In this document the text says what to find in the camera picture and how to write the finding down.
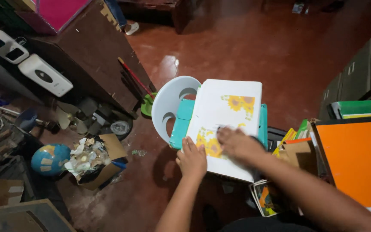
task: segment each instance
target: jeans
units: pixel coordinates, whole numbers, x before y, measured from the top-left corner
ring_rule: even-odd
[[[114,18],[118,21],[120,27],[127,25],[127,20],[125,19],[117,0],[104,0],[104,2],[107,4]]]

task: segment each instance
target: white paper stack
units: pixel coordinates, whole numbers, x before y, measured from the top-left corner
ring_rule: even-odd
[[[257,136],[261,88],[261,82],[207,79],[198,89],[187,135],[197,146],[205,145],[209,172],[254,182],[248,170],[222,153],[216,132],[228,125]]]

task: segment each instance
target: white sneaker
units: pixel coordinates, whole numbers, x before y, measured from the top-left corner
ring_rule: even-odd
[[[131,26],[131,29],[126,32],[127,35],[132,35],[134,32],[140,29],[140,25],[137,22],[130,24],[130,26]]]

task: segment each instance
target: red broom handle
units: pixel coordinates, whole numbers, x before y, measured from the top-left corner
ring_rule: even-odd
[[[140,79],[138,79],[138,77],[133,73],[133,71],[131,71],[127,64],[121,59],[121,57],[118,58],[118,61],[124,66],[124,68],[126,68],[130,72],[131,76],[134,77],[138,84],[140,84],[141,87],[145,89],[148,95],[154,100],[154,95],[152,95],[152,93],[147,89],[147,87],[144,86],[144,84],[140,81]]]

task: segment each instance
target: globe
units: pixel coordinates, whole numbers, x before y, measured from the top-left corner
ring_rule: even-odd
[[[43,176],[56,176],[70,160],[71,149],[64,144],[48,144],[39,148],[31,159],[31,167]]]

